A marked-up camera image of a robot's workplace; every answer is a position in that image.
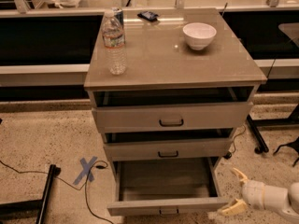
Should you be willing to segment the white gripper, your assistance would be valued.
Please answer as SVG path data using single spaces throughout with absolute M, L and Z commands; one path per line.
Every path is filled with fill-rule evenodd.
M 269 186 L 265 183 L 250 180 L 248 177 L 236 168 L 232 168 L 231 172 L 239 179 L 242 186 L 242 199 L 234 199 L 229 205 L 223 206 L 218 213 L 225 217 L 235 216 L 245 212 L 249 207 L 264 210 L 265 209 L 265 193 L 269 190 Z

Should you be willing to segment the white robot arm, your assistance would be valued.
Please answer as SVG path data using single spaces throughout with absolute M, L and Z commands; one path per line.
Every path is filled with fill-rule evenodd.
M 239 178 L 241 198 L 234 199 L 218 210 L 225 216 L 235 216 L 248 208 L 267 210 L 278 214 L 292 224 L 299 224 L 299 183 L 292 183 L 287 189 L 266 185 L 264 182 L 249 180 L 236 168 L 232 173 Z

